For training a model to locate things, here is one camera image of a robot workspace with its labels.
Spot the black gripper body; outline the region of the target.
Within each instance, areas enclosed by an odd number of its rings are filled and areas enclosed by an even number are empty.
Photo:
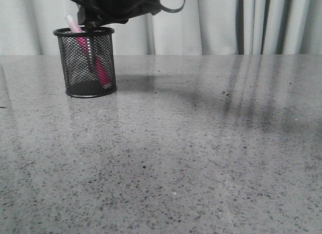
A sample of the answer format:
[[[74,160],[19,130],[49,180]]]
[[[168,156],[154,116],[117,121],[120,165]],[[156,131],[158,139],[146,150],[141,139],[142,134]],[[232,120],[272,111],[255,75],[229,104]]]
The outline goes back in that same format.
[[[129,19],[162,10],[160,0],[70,0],[79,5],[77,22],[81,26],[125,24]]]

